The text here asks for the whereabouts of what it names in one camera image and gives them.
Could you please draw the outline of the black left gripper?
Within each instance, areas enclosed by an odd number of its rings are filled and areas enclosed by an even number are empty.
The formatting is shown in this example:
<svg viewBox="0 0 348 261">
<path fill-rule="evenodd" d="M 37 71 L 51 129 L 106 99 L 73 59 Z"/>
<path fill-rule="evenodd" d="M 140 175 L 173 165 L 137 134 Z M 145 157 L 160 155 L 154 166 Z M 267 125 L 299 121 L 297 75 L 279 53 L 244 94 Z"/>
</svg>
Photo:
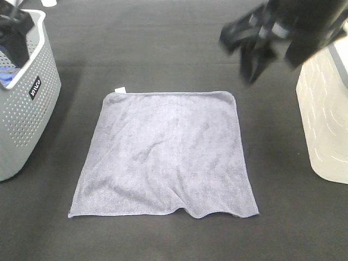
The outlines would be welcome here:
<svg viewBox="0 0 348 261">
<path fill-rule="evenodd" d="M 33 19 L 27 12 L 1 14 L 1 48 L 18 68 L 29 60 L 27 34 L 33 27 Z"/>
</svg>

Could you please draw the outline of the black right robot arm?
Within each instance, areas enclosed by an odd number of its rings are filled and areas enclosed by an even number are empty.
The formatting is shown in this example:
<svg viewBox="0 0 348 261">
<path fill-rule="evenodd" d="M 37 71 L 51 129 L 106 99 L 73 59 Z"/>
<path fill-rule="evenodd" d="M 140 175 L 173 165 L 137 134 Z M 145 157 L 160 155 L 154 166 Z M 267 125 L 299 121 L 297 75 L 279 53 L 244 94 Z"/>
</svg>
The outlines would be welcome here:
<svg viewBox="0 0 348 261">
<path fill-rule="evenodd" d="M 278 58 L 275 42 L 287 44 L 283 57 L 295 69 L 347 36 L 346 21 L 347 1 L 265 1 L 226 23 L 219 42 L 229 55 L 240 51 L 240 75 L 253 84 Z"/>
</svg>

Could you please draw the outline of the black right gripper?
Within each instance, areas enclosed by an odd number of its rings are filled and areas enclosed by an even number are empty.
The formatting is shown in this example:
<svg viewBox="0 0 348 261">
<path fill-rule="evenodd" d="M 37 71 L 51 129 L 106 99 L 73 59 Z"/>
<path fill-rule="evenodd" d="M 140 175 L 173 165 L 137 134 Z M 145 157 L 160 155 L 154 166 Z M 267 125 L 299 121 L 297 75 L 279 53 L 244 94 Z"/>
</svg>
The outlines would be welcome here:
<svg viewBox="0 0 348 261">
<path fill-rule="evenodd" d="M 227 53 L 240 50 L 240 75 L 252 85 L 276 60 L 274 41 L 288 38 L 288 30 L 278 20 L 275 6 L 261 4 L 243 17 L 223 26 L 219 38 Z"/>
</svg>

